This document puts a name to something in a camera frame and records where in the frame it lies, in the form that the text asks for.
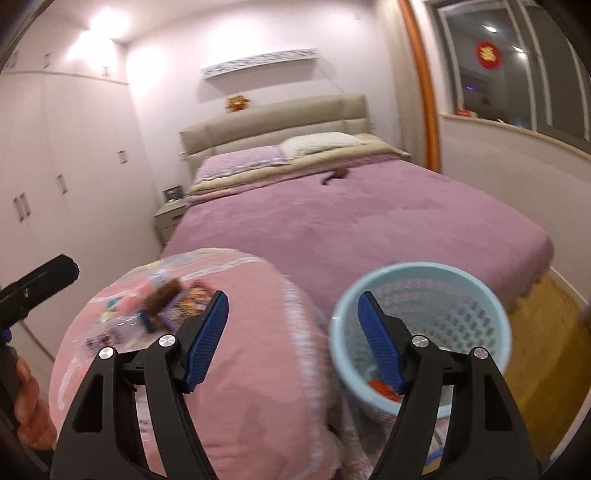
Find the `person's left hand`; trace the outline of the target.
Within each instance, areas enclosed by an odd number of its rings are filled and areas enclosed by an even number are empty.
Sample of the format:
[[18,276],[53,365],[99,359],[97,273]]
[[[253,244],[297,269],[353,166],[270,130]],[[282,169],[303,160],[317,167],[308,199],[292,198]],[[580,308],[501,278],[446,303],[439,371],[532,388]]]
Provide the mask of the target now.
[[53,450],[57,431],[48,407],[41,399],[39,384],[22,357],[17,359],[16,372],[21,381],[14,403],[14,415],[19,423],[19,440],[24,446],[35,450]]

